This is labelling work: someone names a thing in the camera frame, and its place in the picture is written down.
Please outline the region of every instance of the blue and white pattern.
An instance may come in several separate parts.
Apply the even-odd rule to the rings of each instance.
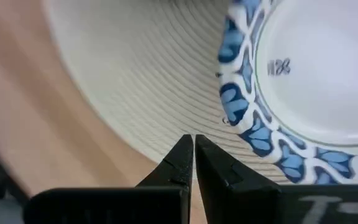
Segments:
[[[299,184],[358,184],[358,152],[317,145],[282,127],[255,85],[255,53],[274,0],[234,0],[219,51],[220,96],[231,126]]]

